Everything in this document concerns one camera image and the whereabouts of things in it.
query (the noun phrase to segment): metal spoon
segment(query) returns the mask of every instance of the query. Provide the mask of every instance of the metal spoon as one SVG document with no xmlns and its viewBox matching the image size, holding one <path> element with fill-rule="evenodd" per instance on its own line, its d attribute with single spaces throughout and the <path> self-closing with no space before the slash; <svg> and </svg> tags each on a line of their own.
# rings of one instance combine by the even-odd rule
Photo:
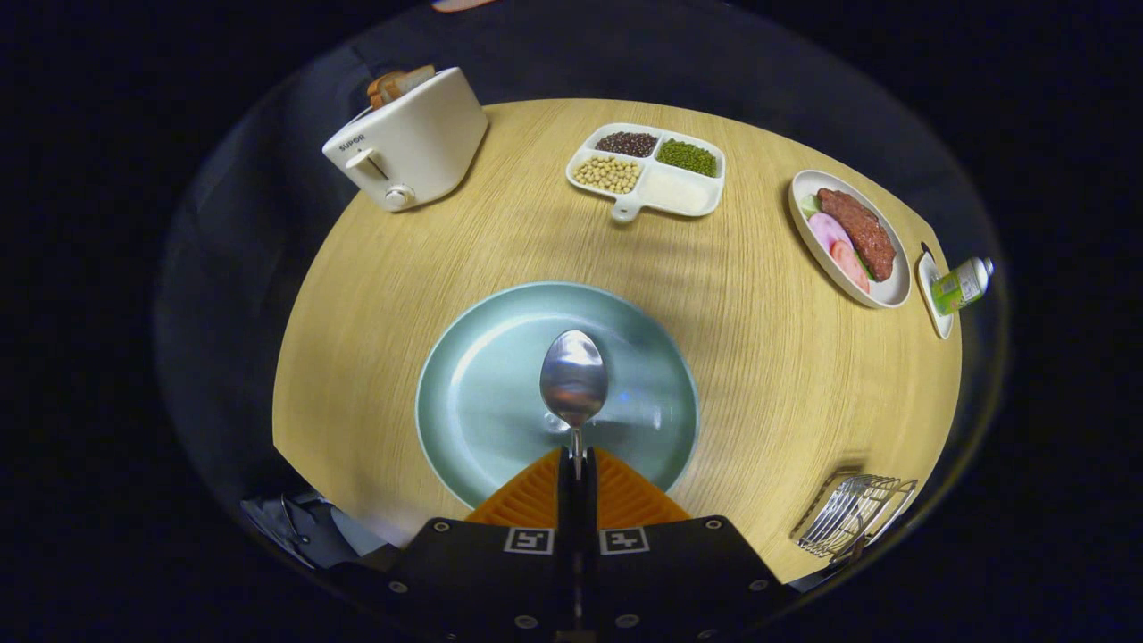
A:
<svg viewBox="0 0 1143 643">
<path fill-rule="evenodd" d="M 539 369 L 539 395 L 559 419 L 572 426 L 575 477 L 583 467 L 583 428 L 607 401 L 607 367 L 599 349 L 582 331 L 555 338 Z"/>
</svg>

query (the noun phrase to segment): small white dish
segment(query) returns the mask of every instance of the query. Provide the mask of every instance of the small white dish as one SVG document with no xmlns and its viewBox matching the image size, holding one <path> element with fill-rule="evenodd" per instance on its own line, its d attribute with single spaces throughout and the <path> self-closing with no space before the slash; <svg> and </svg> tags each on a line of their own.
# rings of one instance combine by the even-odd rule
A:
<svg viewBox="0 0 1143 643">
<path fill-rule="evenodd" d="M 596 148 L 596 144 L 599 143 L 600 138 L 617 131 L 650 134 L 658 139 L 655 142 L 655 148 L 652 150 L 648 156 L 632 156 Z M 716 163 L 714 176 L 705 176 L 655 160 L 660 147 L 665 140 L 671 138 L 682 143 L 690 143 L 713 154 Z M 575 169 L 591 156 L 615 156 L 623 160 L 634 160 L 642 169 L 634 188 L 628 193 L 620 194 L 576 180 Z M 580 145 L 580 148 L 572 154 L 572 160 L 568 161 L 565 172 L 567 174 L 568 182 L 576 187 L 615 199 L 615 207 L 612 208 L 612 218 L 620 223 L 634 220 L 639 216 L 639 210 L 644 207 L 652 207 L 682 216 L 705 216 L 713 211 L 718 207 L 719 201 L 722 200 L 722 187 L 726 184 L 726 154 L 722 153 L 722 150 L 702 138 L 695 138 L 694 136 L 687 136 L 678 131 L 630 122 L 612 122 L 600 127 L 591 136 L 588 136 L 583 144 Z"/>
<path fill-rule="evenodd" d="M 941 278 L 941 271 L 936 266 L 936 262 L 933 260 L 933 255 L 928 252 L 922 252 L 920 260 L 917 262 L 917 287 L 920 288 L 921 295 L 925 296 L 925 305 L 929 308 L 929 318 L 933 319 L 933 329 L 936 330 L 937 337 L 942 340 L 949 339 L 949 333 L 952 332 L 952 314 L 941 314 L 936 311 L 936 304 L 933 303 L 933 283 Z"/>
<path fill-rule="evenodd" d="M 870 211 L 877 215 L 878 220 L 881 223 L 881 227 L 889 234 L 889 242 L 893 243 L 893 248 L 897 250 L 897 256 L 893 259 L 893 273 L 885 281 L 869 280 L 870 291 L 861 289 L 846 274 L 841 267 L 833 260 L 830 252 L 822 247 L 818 242 L 817 236 L 814 235 L 814 231 L 809 228 L 809 223 L 807 222 L 807 216 L 802 214 L 799 202 L 810 194 L 816 195 L 817 191 L 822 187 L 829 190 L 836 190 L 845 192 L 853 198 L 857 199 L 857 202 L 868 207 Z M 858 192 L 853 185 L 846 183 L 845 180 L 833 176 L 832 174 L 826 174 L 824 171 L 818 171 L 816 169 L 805 169 L 794 175 L 793 180 L 790 182 L 790 216 L 793 217 L 794 227 L 801 233 L 801 240 L 806 242 L 806 247 L 809 248 L 809 252 L 814 255 L 814 258 L 822 264 L 822 268 L 825 273 L 833 279 L 841 289 L 846 291 L 849 296 L 854 297 L 858 302 L 870 306 L 870 307 L 897 307 L 909 299 L 909 292 L 912 289 L 912 273 L 909 270 L 909 257 L 905 255 L 905 248 L 901 244 L 901 239 L 897 238 L 896 231 L 893 230 L 893 225 L 889 224 L 888 219 L 881 214 L 881 210 L 873 204 L 872 201 L 865 198 L 864 194 Z"/>
</svg>

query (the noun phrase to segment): toaster knob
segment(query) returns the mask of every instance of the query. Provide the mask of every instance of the toaster knob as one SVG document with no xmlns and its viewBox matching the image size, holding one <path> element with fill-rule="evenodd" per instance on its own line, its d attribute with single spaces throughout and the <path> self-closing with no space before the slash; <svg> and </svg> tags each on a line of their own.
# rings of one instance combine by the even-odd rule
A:
<svg viewBox="0 0 1143 643">
<path fill-rule="evenodd" d="M 391 208 L 401 208 L 413 200 L 413 190 L 406 185 L 393 185 L 385 192 L 385 204 Z"/>
</svg>

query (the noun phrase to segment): metal rack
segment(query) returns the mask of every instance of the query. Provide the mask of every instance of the metal rack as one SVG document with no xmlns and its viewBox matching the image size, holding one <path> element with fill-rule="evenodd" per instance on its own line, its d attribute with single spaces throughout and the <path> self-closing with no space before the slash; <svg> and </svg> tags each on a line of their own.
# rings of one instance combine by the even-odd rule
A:
<svg viewBox="0 0 1143 643">
<path fill-rule="evenodd" d="M 831 488 L 833 492 L 826 497 L 824 492 Z M 861 547 L 873 542 L 889 529 L 916 491 L 916 480 L 902 482 L 870 474 L 836 477 L 826 483 L 817 503 L 821 507 L 817 517 L 798 537 L 798 546 L 815 556 L 831 556 L 830 563 L 854 554 L 855 548 L 860 553 Z M 868 533 L 895 497 L 898 500 L 893 513 L 877 533 Z"/>
</svg>

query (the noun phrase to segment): round table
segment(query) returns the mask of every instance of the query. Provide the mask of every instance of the round table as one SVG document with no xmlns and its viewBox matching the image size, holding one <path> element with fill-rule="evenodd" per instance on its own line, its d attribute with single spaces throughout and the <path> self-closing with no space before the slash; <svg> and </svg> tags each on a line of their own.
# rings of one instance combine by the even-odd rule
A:
<svg viewBox="0 0 1143 643">
<path fill-rule="evenodd" d="M 327 499 L 394 545 L 432 516 L 467 515 L 418 443 L 418 376 L 464 310 L 541 280 L 610 290 L 674 338 L 701 427 L 671 497 L 694 516 L 728 516 L 783 582 L 826 565 L 791 532 L 832 473 L 925 484 L 957 410 L 960 324 L 937 338 L 916 279 L 897 308 L 846 295 L 798 235 L 786 191 L 801 169 L 834 174 L 893 223 L 910 270 L 924 241 L 946 271 L 921 216 L 823 153 L 702 112 L 606 99 L 485 111 L 488 132 L 454 193 L 397 214 L 359 193 L 301 286 L 278 360 L 273 443 Z M 614 223 L 612 201 L 573 187 L 563 167 L 615 121 L 721 147 L 719 207 Z"/>
</svg>

